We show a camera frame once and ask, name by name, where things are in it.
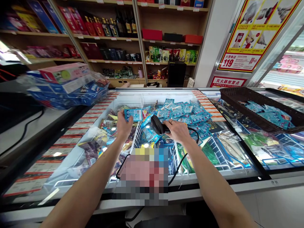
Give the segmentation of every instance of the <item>pixelated area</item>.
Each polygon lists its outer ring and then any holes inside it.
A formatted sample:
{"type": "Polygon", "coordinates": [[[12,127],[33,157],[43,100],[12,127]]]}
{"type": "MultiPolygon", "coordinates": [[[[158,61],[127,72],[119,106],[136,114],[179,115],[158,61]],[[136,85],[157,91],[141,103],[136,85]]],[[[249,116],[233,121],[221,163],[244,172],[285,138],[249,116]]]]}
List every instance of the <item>pixelated area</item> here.
{"type": "Polygon", "coordinates": [[[137,206],[168,205],[168,149],[133,149],[112,199],[137,206]]]}

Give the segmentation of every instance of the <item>freezer display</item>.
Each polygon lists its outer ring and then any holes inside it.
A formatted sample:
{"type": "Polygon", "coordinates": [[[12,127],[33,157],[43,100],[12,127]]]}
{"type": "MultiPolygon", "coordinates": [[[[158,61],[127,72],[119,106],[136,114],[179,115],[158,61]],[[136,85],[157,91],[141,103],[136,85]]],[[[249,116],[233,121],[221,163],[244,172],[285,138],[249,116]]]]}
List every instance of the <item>freezer display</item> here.
{"type": "MultiPolygon", "coordinates": [[[[272,98],[272,94],[264,92],[260,91],[260,93],[272,98]]],[[[205,94],[221,110],[266,170],[304,166],[304,132],[270,134],[222,100],[220,92],[205,92],[205,94]]],[[[279,99],[281,102],[288,101],[282,97],[279,99]]]]}
{"type": "MultiPolygon", "coordinates": [[[[60,199],[115,140],[117,112],[130,109],[140,109],[142,121],[133,123],[104,193],[114,192],[118,183],[116,172],[133,148],[168,148],[169,181],[176,172],[186,151],[169,137],[155,134],[149,127],[152,114],[162,121],[174,118],[187,122],[196,129],[202,153],[227,180],[260,175],[240,144],[241,138],[229,129],[220,112],[199,90],[117,90],[110,91],[105,100],[94,105],[51,148],[41,152],[4,193],[4,202],[41,202],[50,194],[53,194],[52,199],[60,199]],[[193,116],[200,115],[202,110],[205,115],[201,116],[205,119],[194,121],[193,116]]],[[[187,157],[170,186],[194,183],[198,181],[187,157]]]]}

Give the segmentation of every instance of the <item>black speaker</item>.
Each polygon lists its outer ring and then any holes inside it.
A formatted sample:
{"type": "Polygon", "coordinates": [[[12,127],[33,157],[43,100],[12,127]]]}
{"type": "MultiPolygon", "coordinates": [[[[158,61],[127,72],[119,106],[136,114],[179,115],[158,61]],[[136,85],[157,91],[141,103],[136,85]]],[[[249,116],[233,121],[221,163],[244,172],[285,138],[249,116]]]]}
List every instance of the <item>black speaker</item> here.
{"type": "Polygon", "coordinates": [[[182,61],[170,61],[168,63],[168,87],[183,87],[186,67],[182,61]]]}

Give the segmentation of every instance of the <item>white wall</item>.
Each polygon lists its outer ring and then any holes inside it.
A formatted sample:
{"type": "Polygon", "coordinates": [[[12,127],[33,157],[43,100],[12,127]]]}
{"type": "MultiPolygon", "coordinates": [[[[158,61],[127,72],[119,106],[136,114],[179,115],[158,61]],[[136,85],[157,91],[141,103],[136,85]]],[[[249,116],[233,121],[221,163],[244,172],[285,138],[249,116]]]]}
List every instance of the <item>white wall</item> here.
{"type": "Polygon", "coordinates": [[[206,87],[239,0],[213,0],[194,87],[206,87]]]}

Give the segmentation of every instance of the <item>red sign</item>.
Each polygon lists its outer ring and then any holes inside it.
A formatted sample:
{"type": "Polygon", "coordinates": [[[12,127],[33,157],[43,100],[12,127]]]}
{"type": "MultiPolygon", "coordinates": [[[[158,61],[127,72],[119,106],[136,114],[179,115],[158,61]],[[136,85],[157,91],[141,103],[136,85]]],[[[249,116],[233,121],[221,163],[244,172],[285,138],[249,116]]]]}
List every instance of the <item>red sign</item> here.
{"type": "Polygon", "coordinates": [[[245,84],[246,81],[246,79],[214,76],[210,87],[241,87],[245,84]]]}

